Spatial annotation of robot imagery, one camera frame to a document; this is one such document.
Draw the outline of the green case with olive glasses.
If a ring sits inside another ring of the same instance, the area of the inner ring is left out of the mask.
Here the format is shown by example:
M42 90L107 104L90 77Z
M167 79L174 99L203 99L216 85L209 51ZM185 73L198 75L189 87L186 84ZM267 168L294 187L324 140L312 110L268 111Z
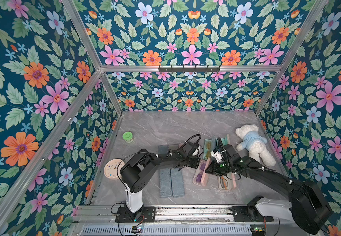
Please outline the green case with olive glasses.
M203 160L208 160L211 158L211 152L215 148L215 143L211 139L205 139L204 140L204 154L203 154Z

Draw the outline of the grey case with white glasses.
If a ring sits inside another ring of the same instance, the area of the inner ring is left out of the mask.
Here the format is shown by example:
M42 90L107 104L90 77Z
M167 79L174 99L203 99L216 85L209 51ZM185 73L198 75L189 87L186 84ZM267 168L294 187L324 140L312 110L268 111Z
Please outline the grey case with white glasses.
M172 196L171 170L169 168L159 170L160 197Z

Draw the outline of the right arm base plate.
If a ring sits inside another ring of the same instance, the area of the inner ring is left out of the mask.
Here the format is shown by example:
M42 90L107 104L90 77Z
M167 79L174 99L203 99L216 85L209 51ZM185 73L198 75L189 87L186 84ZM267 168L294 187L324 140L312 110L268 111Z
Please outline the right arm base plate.
M271 216L263 216L254 206L232 206L229 208L236 222L274 222Z

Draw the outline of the grey case with yellow glasses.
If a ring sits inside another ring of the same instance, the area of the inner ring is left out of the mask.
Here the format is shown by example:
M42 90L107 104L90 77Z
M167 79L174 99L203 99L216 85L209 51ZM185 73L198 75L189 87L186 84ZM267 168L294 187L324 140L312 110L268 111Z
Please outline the grey case with yellow glasses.
M177 169L170 170L171 188L173 197L183 197L185 195L182 172Z

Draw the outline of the grey case with red glasses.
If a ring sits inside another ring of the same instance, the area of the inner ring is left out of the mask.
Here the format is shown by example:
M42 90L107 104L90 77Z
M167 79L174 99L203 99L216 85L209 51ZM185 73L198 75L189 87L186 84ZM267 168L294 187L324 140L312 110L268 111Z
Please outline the grey case with red glasses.
M158 146L158 154L164 155L169 153L168 145L159 145Z

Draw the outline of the purple pink sunglasses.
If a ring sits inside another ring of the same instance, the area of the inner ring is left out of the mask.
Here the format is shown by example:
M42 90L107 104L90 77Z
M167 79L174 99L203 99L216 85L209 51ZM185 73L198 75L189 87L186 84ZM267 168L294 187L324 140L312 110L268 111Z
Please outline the purple pink sunglasses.
M199 165L197 175L194 177L194 181L198 185L202 185L202 176L205 171L206 161L202 161Z

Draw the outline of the green lidded small jar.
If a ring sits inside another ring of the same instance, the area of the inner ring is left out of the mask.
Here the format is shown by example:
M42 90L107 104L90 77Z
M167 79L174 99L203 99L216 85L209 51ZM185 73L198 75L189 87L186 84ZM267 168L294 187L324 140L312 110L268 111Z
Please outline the green lidded small jar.
M133 133L130 132L130 131L124 132L123 135L122 135L122 138L127 143L131 143L134 140Z

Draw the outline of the cream analog clock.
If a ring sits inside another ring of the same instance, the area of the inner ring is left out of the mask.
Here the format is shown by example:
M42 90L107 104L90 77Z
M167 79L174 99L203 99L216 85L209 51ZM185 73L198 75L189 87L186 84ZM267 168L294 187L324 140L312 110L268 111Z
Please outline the cream analog clock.
M120 169L125 165L121 159L112 159L104 167L104 176L110 180L118 180L121 177Z

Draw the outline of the grey case with black glasses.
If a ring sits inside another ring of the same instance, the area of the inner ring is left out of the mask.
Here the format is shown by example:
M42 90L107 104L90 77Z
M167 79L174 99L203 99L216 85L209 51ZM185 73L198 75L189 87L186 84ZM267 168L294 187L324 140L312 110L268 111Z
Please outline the grey case with black glasses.
M177 149L179 149L179 145L178 144L168 145L168 149L169 151L176 151Z

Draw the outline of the green case with black glasses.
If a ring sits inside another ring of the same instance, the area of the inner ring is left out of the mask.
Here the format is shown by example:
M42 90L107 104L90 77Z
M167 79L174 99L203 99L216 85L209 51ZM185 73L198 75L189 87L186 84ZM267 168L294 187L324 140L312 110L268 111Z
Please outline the green case with black glasses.
M226 136L221 138L221 142L224 146L230 144L229 135L227 134ZM215 148L218 148L218 144L219 144L218 143L218 137L214 137L214 144L215 144Z

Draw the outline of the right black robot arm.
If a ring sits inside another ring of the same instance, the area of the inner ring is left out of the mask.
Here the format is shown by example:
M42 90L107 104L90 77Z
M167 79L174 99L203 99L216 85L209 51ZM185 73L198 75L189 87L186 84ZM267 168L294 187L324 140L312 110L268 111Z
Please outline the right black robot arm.
M255 197L247 205L252 218L259 214L286 219L294 222L306 233L316 235L333 214L331 206L316 183L289 178L249 156L241 157L232 145L224 145L221 138L217 138L211 157L211 164L205 170L207 174L235 174L240 178L249 178L286 198L281 201L260 195Z

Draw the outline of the white teddy bear blue shirt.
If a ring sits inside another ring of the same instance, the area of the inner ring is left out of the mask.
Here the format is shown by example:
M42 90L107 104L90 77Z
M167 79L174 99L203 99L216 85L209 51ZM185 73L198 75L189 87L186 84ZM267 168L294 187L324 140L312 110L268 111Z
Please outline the white teddy bear blue shirt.
M242 142L236 145L236 150L246 149L249 157L256 161L262 161L267 167L273 167L276 164L275 158L266 147L267 139L259 134L259 127L255 124L246 124L235 130L236 135Z

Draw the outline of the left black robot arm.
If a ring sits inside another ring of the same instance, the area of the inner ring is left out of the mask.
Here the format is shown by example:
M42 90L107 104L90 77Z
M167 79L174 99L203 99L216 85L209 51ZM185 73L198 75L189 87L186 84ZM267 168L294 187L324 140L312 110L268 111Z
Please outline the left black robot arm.
M124 213L131 220L136 222L142 216L143 189L155 172L166 168L176 168L178 171L185 167L198 168L203 155L203 148L199 144L201 137L195 134L180 147L167 153L152 153L143 148L128 156L130 159L117 171L117 175L126 190Z

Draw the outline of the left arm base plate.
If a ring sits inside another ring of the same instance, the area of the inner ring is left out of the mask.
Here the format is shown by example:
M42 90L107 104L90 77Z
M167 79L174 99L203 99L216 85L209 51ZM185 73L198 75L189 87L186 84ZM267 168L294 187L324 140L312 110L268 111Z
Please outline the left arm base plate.
M127 206L120 206L115 218L116 223L146 223L154 222L156 207L142 206L138 211L131 212Z

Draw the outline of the aluminium front rail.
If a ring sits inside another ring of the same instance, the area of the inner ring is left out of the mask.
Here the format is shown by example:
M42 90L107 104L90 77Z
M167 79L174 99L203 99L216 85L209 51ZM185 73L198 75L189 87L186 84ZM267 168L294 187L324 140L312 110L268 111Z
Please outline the aluminium front rail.
M119 207L117 205L95 205L81 207L73 222L80 224L92 223L116 223L115 218ZM236 222L233 218L232 211L229 210L232 206L245 205L153 205L146 207L156 207L155 221L152 223L173 223L173 222L228 222L228 223L242 223ZM291 206L283 206L281 203L270 206L270 212L260 212L263 216L271 216L274 221L280 219L286 223L295 224L292 218Z

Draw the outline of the black hook rack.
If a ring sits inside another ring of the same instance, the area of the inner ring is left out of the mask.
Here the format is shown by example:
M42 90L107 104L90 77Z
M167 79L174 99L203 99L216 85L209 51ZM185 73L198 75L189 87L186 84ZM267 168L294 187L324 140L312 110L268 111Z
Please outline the black hook rack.
M169 72L169 73L184 73L184 72L196 72L196 73L206 73L206 72L220 72L220 66L159 66L159 72Z

